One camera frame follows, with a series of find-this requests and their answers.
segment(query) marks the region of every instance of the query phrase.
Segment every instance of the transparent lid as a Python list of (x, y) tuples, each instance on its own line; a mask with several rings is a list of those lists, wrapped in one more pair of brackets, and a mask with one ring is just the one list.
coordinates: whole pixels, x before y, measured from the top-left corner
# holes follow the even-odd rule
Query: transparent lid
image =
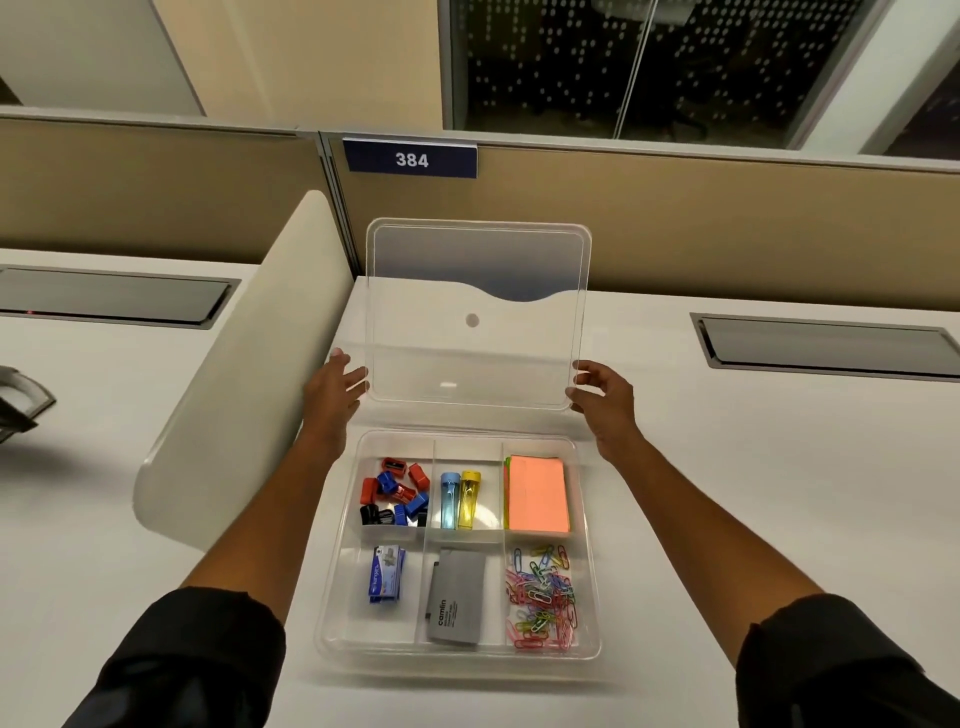
[(580, 225), (374, 220), (370, 395), (566, 408), (589, 259)]

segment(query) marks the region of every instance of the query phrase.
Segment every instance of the wall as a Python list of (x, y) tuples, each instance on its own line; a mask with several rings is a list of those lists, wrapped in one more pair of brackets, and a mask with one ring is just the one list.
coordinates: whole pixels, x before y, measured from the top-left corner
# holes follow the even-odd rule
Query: wall
[(957, 0), (897, 0), (803, 150), (859, 153), (958, 20)]
[(436, 0), (155, 0), (208, 116), (443, 128)]
[(25, 106), (200, 112), (148, 0), (0, 0), (0, 77)]

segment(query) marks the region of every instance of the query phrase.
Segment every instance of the desk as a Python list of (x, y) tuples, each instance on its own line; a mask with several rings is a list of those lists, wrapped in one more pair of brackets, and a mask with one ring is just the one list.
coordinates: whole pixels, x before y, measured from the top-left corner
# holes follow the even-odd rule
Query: desk
[[(237, 278), (252, 271), (8, 251), (0, 260)], [(363, 342), (361, 291), (334, 342), (347, 351)], [(944, 326), (955, 337), (960, 314), (590, 293), (583, 342), (584, 356), (634, 383), (641, 427), (681, 470), (960, 692), (960, 386), (712, 370), (690, 311)], [(0, 318), (0, 359), (60, 398), (37, 430), (0, 447), (0, 704), (11, 725), (60, 724), (140, 612), (195, 562), (196, 551), (141, 528), (130, 499), (137, 466), (217, 330)], [(362, 413), (347, 453), (365, 429)], [(307, 548), (269, 725), (414, 726), (456, 715), (478, 726), (734, 726), (732, 669), (626, 487), (582, 423), (573, 418), (571, 427), (583, 441), (606, 684), (440, 691), (398, 676), (386, 688), (326, 666), (313, 633), (348, 486), (343, 458)]]

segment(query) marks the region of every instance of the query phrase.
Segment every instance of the forearm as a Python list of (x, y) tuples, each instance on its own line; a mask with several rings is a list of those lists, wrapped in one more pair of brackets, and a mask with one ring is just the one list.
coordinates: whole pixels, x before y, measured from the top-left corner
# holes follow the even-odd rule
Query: forearm
[(182, 586), (247, 592), (285, 622), (332, 463), (298, 440)]
[(822, 591), (642, 436), (612, 462), (732, 664), (752, 623)]

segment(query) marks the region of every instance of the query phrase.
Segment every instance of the sticky note pad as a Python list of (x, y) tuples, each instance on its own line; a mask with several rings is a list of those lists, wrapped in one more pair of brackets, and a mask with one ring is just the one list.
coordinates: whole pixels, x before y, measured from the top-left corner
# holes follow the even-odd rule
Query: sticky note pad
[(559, 457), (512, 455), (504, 467), (509, 487), (504, 493), (514, 531), (570, 530), (566, 507), (564, 461)]

